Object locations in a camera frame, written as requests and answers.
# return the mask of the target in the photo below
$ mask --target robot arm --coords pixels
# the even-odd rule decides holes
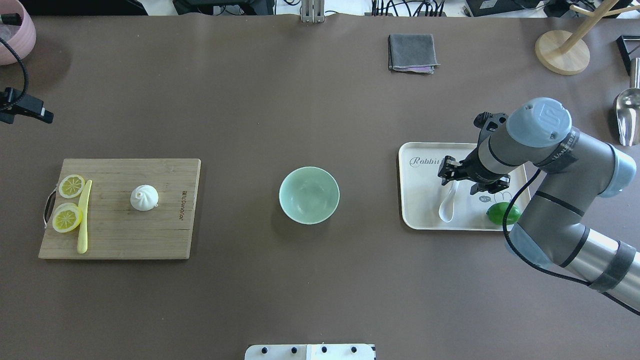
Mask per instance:
[[[443,184],[470,179],[474,191],[497,192],[509,172],[531,161],[547,175],[509,237],[527,259],[547,268],[555,263],[640,310],[640,255],[580,221],[596,196],[621,192],[636,174],[635,161],[572,127],[559,102],[537,98],[505,114],[480,114],[478,146],[457,163],[447,156],[438,176]]]

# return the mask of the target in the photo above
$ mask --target white tray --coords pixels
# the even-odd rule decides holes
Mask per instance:
[[[496,194],[479,192],[469,195],[474,183],[470,180],[460,181],[454,198],[453,219],[447,223],[438,215],[440,203],[449,188],[442,186],[442,179],[438,177],[440,162],[445,155],[451,155],[457,161],[464,160],[475,148],[473,143],[425,142],[408,142],[400,147],[398,162],[402,217],[409,227],[416,230],[502,230],[502,226],[489,221],[486,211],[497,202],[511,201],[527,182],[524,166],[512,171],[511,186]],[[529,189],[526,189],[516,201],[516,206],[524,211],[530,199]]]

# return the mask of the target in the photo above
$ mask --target white dumpling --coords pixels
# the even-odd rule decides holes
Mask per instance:
[[[140,185],[131,192],[131,206],[140,211],[158,206],[158,191],[151,185]]]

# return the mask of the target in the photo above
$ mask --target green fruit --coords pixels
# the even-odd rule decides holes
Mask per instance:
[[[486,211],[486,215],[494,224],[502,225],[502,218],[504,218],[504,213],[507,211],[508,206],[508,202],[498,202],[497,204],[493,204],[489,210]],[[518,209],[514,204],[511,211],[509,211],[509,216],[507,216],[507,225],[515,224],[520,218],[520,215],[520,209]]]

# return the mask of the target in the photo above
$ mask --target round wooden base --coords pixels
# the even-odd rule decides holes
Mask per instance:
[[[536,41],[536,56],[542,65],[562,75],[576,75],[589,65],[589,48],[578,40],[566,53],[559,48],[572,34],[569,31],[553,30],[542,34]]]

